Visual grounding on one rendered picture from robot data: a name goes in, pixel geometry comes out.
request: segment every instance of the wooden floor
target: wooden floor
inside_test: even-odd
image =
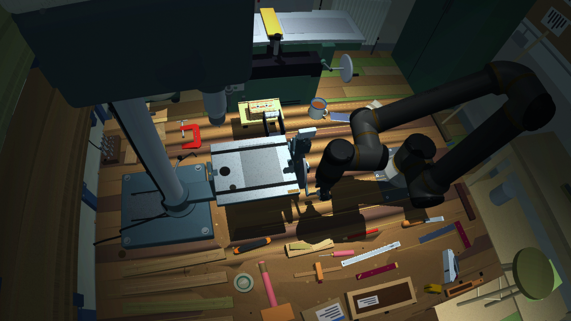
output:
[[[408,87],[404,77],[399,75],[398,67],[393,65],[394,61],[391,63],[390,52],[375,52],[373,58],[369,58],[370,56],[367,56],[369,52],[366,51],[337,51],[334,58],[340,58],[344,53],[348,53],[353,58],[356,66],[355,72],[363,72],[364,74],[354,77],[349,84],[342,82],[340,77],[323,77],[321,79],[317,96],[327,99],[329,111],[350,113],[354,109],[366,106],[373,99],[378,99],[384,105],[400,99],[399,97],[382,98],[396,94],[377,95],[388,93],[387,90],[396,88],[390,86],[400,86],[401,89],[398,90]],[[334,101],[333,98],[326,97],[328,90],[331,93],[338,93],[337,95],[340,96],[339,99],[341,100]],[[359,100],[360,97],[364,96],[358,95],[377,96],[377,98]],[[163,143],[173,165],[178,155],[188,153],[188,151],[182,150],[181,144],[191,141],[189,135],[186,135],[185,139],[182,138],[179,131],[180,123],[176,123],[177,120],[189,119],[190,122],[185,122],[185,125],[198,124],[202,137],[202,147],[195,150],[198,157],[189,157],[180,166],[210,161],[210,144],[212,143],[263,136],[261,126],[242,128],[237,113],[228,113],[226,122],[220,128],[211,126],[208,117],[204,115],[204,105],[199,98],[201,95],[196,94],[195,91],[189,91],[181,93],[179,103],[167,101],[150,104],[150,110],[156,112],[156,116],[153,116],[155,124],[164,126],[164,128],[158,126],[158,132],[164,131]],[[309,191],[314,192],[316,190],[315,168],[319,164],[327,143],[336,138],[343,138],[350,142],[353,140],[348,123],[330,121],[329,117],[319,121],[312,120],[307,115],[308,107],[308,105],[287,106],[283,108],[283,113],[288,139],[294,136],[300,128],[317,127],[317,134],[312,139],[311,152],[307,154],[307,161],[312,167],[308,174]],[[465,130],[457,117],[452,118],[447,126],[451,133],[454,132],[453,135],[458,137],[465,135]],[[114,120],[106,122],[104,131],[106,135],[118,134],[124,138]],[[396,147],[400,146],[404,139],[413,133],[422,133],[434,141],[438,150],[435,160],[454,147],[454,145],[447,146],[431,117],[401,125],[381,133],[379,137],[381,143],[387,147]],[[126,147],[127,143],[124,141],[122,144],[122,161]],[[474,168],[467,175],[476,170],[477,168]],[[144,171],[141,164],[125,165],[120,163],[102,166],[99,173],[96,240],[119,235],[121,177],[123,174],[141,171]],[[97,317],[98,319],[125,318],[119,320],[142,321],[197,320],[232,315],[234,320],[261,320],[259,311],[270,307],[259,269],[256,266],[256,262],[261,260],[265,260],[267,263],[278,304],[291,303],[297,320],[301,319],[301,311],[337,297],[341,299],[345,310],[347,310],[344,303],[345,292],[407,276],[412,278],[418,302],[411,306],[389,311],[388,315],[391,316],[392,320],[406,320],[418,315],[427,308],[447,300],[444,294],[428,295],[423,293],[425,284],[444,283],[442,251],[447,248],[452,249],[456,255],[460,256],[460,277],[455,282],[446,284],[443,288],[458,285],[461,280],[466,282],[482,277],[484,283],[487,283],[502,275],[495,250],[474,244],[478,236],[487,234],[477,209],[475,208],[477,219],[469,221],[454,188],[445,194],[445,203],[426,211],[412,209],[410,202],[407,201],[390,202],[384,198],[384,192],[386,190],[381,191],[379,189],[379,185],[375,182],[375,177],[371,172],[346,172],[345,177],[331,192],[334,198],[327,202],[319,201],[316,196],[305,197],[303,193],[293,198],[264,200],[227,207],[217,207],[216,202],[211,202],[214,240],[138,250],[124,250],[119,239],[102,243],[96,247]],[[446,221],[422,224],[408,229],[401,228],[401,222],[404,219],[426,216],[444,216]],[[453,236],[457,235],[456,233],[446,234],[433,242],[419,244],[418,237],[456,220],[461,222],[469,241],[472,242],[473,248],[471,250],[464,250],[460,238]],[[342,237],[349,235],[349,230],[361,231],[371,228],[378,228],[380,233],[372,234],[367,238],[352,239],[352,242],[341,241]],[[254,237],[254,239],[244,240],[244,235],[246,235],[244,231],[247,231],[247,235]],[[271,244],[238,256],[232,253],[233,248],[265,236],[272,238]],[[319,253],[294,258],[286,257],[284,250],[286,243],[302,239],[314,243],[314,241],[318,242],[324,238],[333,239],[335,247]],[[397,240],[401,243],[400,248],[344,267],[340,271],[326,273],[323,284],[317,284],[315,279],[310,276],[293,277],[294,273],[311,271],[315,262],[321,262],[323,268],[340,266],[342,258],[326,256],[320,258],[318,254],[329,254],[333,250],[353,249],[357,255]],[[128,265],[217,248],[224,249],[226,254],[224,260],[130,278],[121,276],[121,268]],[[399,265],[395,270],[364,280],[357,281],[355,279],[355,275],[360,272],[394,262]],[[161,280],[189,278],[219,272],[227,274],[228,283],[184,290],[121,295],[121,287],[128,284],[160,282]],[[246,294],[236,291],[232,285],[234,277],[242,272],[249,273],[254,279],[253,290]],[[225,296],[233,297],[234,308],[169,312],[145,316],[123,314],[123,303],[212,299]],[[386,315],[371,316],[366,320],[377,320]]]

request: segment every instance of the screwdriver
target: screwdriver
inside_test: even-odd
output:
[[[350,255],[355,255],[355,251],[354,250],[334,251],[333,253],[331,253],[329,255],[320,255],[320,256],[332,256],[334,258],[338,258],[340,256],[350,256]]]

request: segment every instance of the white countertop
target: white countertop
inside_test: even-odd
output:
[[[281,43],[363,43],[365,37],[344,10],[276,13],[284,33]],[[262,15],[254,14],[254,46],[269,45]]]

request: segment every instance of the pink screwdriver handle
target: pink screwdriver handle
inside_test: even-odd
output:
[[[334,258],[338,258],[340,256],[350,256],[350,255],[355,255],[355,251],[354,250],[347,250],[347,251],[334,251],[333,252]]]
[[[268,295],[268,300],[270,301],[270,307],[277,307],[278,301],[276,301],[276,295],[274,294],[274,288],[272,288],[272,283],[270,282],[270,275],[266,268],[266,262],[258,262],[260,267],[260,272],[262,273],[262,280],[264,280],[264,287],[266,287],[266,294]]]

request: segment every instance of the red clamp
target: red clamp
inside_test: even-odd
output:
[[[180,130],[192,130],[194,134],[194,141],[192,143],[182,144],[182,149],[199,149],[202,146],[202,142],[200,141],[200,128],[197,124],[181,126]]]

